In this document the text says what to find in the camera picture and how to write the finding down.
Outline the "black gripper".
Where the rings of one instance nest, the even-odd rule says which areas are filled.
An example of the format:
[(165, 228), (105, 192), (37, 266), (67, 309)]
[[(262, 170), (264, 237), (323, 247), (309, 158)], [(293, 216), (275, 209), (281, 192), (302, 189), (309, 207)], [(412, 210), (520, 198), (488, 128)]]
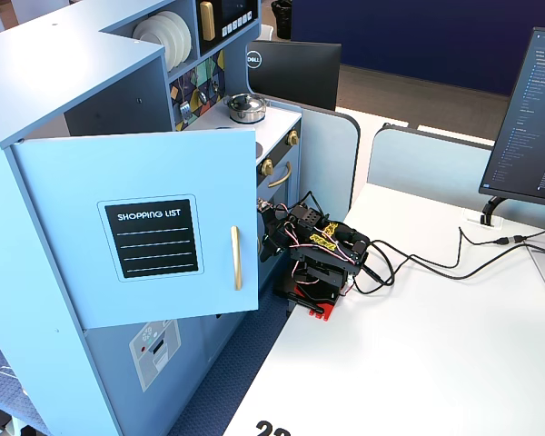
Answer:
[(270, 257), (276, 256), (282, 248), (295, 245), (296, 237), (288, 228), (290, 209), (286, 204), (259, 198), (257, 210), (263, 219), (260, 261), (265, 263)]

